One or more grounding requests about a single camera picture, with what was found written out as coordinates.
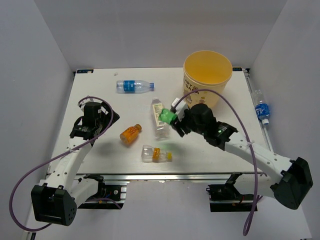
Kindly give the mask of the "green plastic bottle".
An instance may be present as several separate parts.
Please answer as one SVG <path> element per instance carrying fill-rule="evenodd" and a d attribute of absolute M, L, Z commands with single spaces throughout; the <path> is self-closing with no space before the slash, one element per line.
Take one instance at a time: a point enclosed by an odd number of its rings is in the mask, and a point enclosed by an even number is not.
<path fill-rule="evenodd" d="M 177 115 L 167 108 L 163 108 L 158 119 L 168 125 L 177 118 Z"/>

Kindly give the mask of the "orange juice bottle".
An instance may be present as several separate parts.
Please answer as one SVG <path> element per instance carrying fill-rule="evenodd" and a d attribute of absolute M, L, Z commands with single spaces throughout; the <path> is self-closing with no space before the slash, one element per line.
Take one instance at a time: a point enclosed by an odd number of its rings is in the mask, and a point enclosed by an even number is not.
<path fill-rule="evenodd" d="M 138 137 L 141 131 L 142 131 L 142 127 L 140 124 L 135 124 L 134 126 L 130 126 L 119 135 L 120 140 L 124 144 L 130 145 L 135 141 L 135 139 Z"/>

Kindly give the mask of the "clear white cap bottle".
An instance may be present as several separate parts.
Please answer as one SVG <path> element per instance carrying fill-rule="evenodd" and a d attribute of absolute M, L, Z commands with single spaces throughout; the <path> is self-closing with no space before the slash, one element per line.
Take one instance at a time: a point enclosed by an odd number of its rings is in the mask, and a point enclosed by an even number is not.
<path fill-rule="evenodd" d="M 154 97 L 151 101 L 150 112 L 156 140 L 167 139 L 170 135 L 170 128 L 167 123 L 160 120 L 160 114 L 165 108 L 159 98 Z"/>

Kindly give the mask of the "blue label water bottle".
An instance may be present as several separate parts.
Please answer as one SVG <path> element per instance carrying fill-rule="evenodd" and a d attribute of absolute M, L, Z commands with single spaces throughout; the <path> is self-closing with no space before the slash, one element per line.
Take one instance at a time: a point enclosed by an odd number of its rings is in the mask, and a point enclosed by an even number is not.
<path fill-rule="evenodd" d="M 142 94 L 154 91 L 155 84 L 144 80 L 118 80 L 116 91 L 119 94 Z"/>

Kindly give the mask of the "clear bottle orange band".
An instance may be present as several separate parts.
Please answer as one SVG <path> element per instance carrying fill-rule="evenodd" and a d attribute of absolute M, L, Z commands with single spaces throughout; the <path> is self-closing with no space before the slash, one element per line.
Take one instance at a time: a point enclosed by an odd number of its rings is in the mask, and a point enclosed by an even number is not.
<path fill-rule="evenodd" d="M 143 145 L 141 159 L 144 163 L 164 163 L 171 162 L 173 157 L 169 151 L 164 151 L 161 148 L 150 145 Z"/>

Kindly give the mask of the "blue label bottle off table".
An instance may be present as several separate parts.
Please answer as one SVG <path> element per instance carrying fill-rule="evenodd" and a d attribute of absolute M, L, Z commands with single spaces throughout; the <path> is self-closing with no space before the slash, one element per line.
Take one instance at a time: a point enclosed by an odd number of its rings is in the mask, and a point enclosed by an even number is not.
<path fill-rule="evenodd" d="M 263 126 L 269 125 L 270 109 L 268 104 L 265 101 L 263 93 L 261 92 L 261 90 L 255 90 L 252 92 L 252 94 L 253 94 L 254 110 L 257 118 L 260 120 Z"/>

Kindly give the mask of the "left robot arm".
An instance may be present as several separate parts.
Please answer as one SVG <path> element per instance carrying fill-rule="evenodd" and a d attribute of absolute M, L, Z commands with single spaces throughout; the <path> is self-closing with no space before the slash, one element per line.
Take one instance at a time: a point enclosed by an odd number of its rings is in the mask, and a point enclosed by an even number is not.
<path fill-rule="evenodd" d="M 87 174 L 77 184 L 74 180 L 96 139 L 120 117 L 105 102 L 82 102 L 79 107 L 83 116 L 73 125 L 66 156 L 60 157 L 42 185 L 35 185 L 31 190 L 33 213 L 38 222 L 69 226 L 79 206 L 106 194 L 100 175 Z"/>

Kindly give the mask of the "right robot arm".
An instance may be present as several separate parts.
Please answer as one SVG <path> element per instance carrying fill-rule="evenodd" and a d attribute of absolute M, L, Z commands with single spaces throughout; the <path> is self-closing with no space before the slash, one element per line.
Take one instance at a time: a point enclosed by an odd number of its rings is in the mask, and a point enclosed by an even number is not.
<path fill-rule="evenodd" d="M 197 133 L 214 147 L 228 152 L 248 163 L 256 163 L 263 174 L 255 177 L 244 173 L 232 173 L 225 184 L 210 185 L 210 199 L 231 201 L 243 195 L 258 195 L 276 199 L 283 206 L 296 210 L 313 186 L 309 164 L 299 157 L 292 160 L 256 143 L 248 142 L 238 130 L 217 121 L 212 110 L 203 103 L 188 107 L 186 103 L 172 103 L 177 118 L 172 128 L 181 136 Z"/>

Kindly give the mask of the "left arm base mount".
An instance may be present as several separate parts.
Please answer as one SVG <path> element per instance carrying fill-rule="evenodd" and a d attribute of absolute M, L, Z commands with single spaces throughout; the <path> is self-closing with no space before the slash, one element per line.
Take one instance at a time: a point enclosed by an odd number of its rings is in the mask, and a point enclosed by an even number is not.
<path fill-rule="evenodd" d="M 127 183 L 87 174 L 73 181 L 71 197 L 78 209 L 120 210 L 124 206 Z"/>

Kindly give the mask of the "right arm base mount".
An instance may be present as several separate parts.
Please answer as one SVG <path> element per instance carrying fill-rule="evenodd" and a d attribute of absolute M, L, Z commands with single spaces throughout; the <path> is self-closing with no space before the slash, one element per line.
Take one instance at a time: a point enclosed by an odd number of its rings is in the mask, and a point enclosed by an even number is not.
<path fill-rule="evenodd" d="M 233 173 L 226 183 L 209 184 L 206 191 L 209 195 L 211 213 L 250 212 L 253 205 L 253 194 L 241 194 L 235 183 L 242 173 Z"/>

